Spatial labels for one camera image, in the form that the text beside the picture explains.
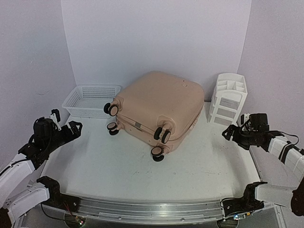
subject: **white shelf organizer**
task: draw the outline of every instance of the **white shelf organizer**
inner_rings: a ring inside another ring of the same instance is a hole
[[[71,116],[108,119],[104,113],[104,105],[113,101],[121,90],[117,85],[80,85],[67,96],[62,107]]]
[[[236,124],[247,97],[245,77],[220,74],[213,91],[208,122],[222,125]]]

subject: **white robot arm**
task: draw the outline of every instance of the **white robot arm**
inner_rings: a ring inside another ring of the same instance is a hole
[[[34,134],[0,172],[0,218],[1,227],[10,228],[21,215],[44,202],[54,207],[68,205],[78,207],[80,199],[60,193],[60,185],[49,177],[41,177],[32,187],[10,197],[14,189],[32,172],[37,170],[58,147],[80,137],[82,124],[71,121],[60,127],[60,115],[52,110],[49,118],[41,117],[34,123]]]
[[[270,131],[266,114],[242,115],[241,122],[241,127],[230,125],[222,135],[227,140],[233,137],[232,140],[245,150],[255,145],[273,154],[294,173],[300,185],[291,188],[266,182],[249,184],[243,197],[222,200],[225,216],[239,218],[239,214],[262,209],[263,201],[287,207],[295,215],[304,216],[304,150],[297,148],[297,143],[291,143],[285,137],[286,133]]]

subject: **white tabletop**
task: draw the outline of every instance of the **white tabletop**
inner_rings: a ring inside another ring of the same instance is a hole
[[[153,161],[151,146],[121,130],[111,136],[111,120],[69,117],[83,124],[80,138],[53,152],[42,175],[63,193],[124,201],[209,201],[241,197],[259,181],[249,151],[228,142],[222,125],[207,123],[209,103],[177,150]]]

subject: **pink suitcase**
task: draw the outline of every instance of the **pink suitcase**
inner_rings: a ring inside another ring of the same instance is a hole
[[[202,87],[163,72],[150,72],[125,88],[104,106],[116,116],[107,126],[115,135],[120,129],[153,146],[155,161],[175,150],[193,129],[204,105]]]

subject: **black caster wheel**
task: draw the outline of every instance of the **black caster wheel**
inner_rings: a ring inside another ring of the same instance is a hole
[[[154,133],[154,139],[155,140],[159,140],[161,133],[162,133],[162,127],[157,128],[156,131],[155,131],[155,133]]]
[[[110,103],[106,103],[104,106],[104,113],[109,114],[109,107],[111,106]]]
[[[119,133],[119,130],[109,131],[110,135],[116,135]]]
[[[152,148],[151,150],[151,154],[153,157],[159,157],[163,154],[163,149],[160,146],[156,146],[154,148]]]
[[[163,156],[163,155],[161,155],[159,157],[154,157],[154,156],[152,156],[152,157],[153,157],[153,160],[156,162],[161,162],[165,158],[165,156]]]
[[[117,113],[118,113],[118,106],[114,104],[109,108],[109,115],[116,116]]]
[[[117,127],[117,124],[116,124],[115,122],[109,123],[109,124],[107,125],[107,129],[108,129],[109,131],[114,130],[116,127]]]
[[[163,134],[163,136],[162,136],[162,138],[161,138],[161,142],[162,142],[163,144],[166,144],[167,141],[168,141],[169,138],[170,138],[170,135],[171,135],[171,132],[168,131],[168,130],[166,130],[166,131],[165,131],[165,134]]]

